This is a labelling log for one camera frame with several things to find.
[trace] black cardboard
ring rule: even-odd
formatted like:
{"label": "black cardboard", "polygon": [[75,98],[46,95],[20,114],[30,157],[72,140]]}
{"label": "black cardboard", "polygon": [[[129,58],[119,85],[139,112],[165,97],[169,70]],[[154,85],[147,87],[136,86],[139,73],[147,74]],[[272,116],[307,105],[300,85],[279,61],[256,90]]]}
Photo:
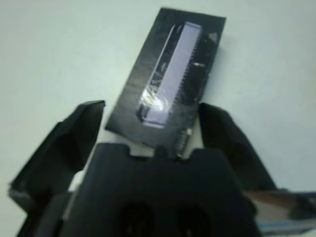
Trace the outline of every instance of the black cardboard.
{"label": "black cardboard", "polygon": [[225,20],[162,8],[105,129],[153,148],[164,146],[170,155],[181,156]]}

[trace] circular hole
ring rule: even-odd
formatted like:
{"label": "circular hole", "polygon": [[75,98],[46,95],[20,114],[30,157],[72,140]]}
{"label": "circular hole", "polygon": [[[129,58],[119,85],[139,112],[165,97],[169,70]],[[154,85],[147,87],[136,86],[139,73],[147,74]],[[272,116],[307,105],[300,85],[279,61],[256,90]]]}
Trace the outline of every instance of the circular hole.
{"label": "circular hole", "polygon": [[122,210],[119,219],[122,237],[150,237],[154,227],[152,210],[144,203],[131,203]]}
{"label": "circular hole", "polygon": [[198,207],[182,208],[178,212],[178,227],[182,237],[210,237],[211,222]]}

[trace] white surface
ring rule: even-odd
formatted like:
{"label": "white surface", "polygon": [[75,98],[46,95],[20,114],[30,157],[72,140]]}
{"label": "white surface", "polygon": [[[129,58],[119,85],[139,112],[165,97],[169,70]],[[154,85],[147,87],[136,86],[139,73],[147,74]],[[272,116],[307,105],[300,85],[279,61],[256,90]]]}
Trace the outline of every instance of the white surface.
{"label": "white surface", "polygon": [[315,1],[0,0],[1,236],[25,218],[9,182],[77,104],[105,99],[108,118],[161,6],[228,18],[204,101],[231,113],[279,187],[316,190]]}

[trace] printed image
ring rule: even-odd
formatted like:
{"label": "printed image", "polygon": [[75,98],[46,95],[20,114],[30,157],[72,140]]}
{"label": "printed image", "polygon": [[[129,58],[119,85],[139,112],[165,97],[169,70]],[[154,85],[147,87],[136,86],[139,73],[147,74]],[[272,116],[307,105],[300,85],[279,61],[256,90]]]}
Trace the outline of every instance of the printed image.
{"label": "printed image", "polygon": [[201,32],[192,22],[172,26],[137,106],[143,125],[164,128]]}

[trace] white table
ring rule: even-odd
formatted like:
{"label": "white table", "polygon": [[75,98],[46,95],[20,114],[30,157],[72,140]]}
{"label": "white table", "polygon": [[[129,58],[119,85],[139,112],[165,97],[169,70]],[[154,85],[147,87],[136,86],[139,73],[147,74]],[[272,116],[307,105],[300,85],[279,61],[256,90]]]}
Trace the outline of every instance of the white table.
{"label": "white table", "polygon": [[0,0],[2,236],[25,218],[9,182],[77,104],[106,100],[104,125],[161,6],[227,17],[203,101],[230,112],[280,188],[316,190],[315,1]]}

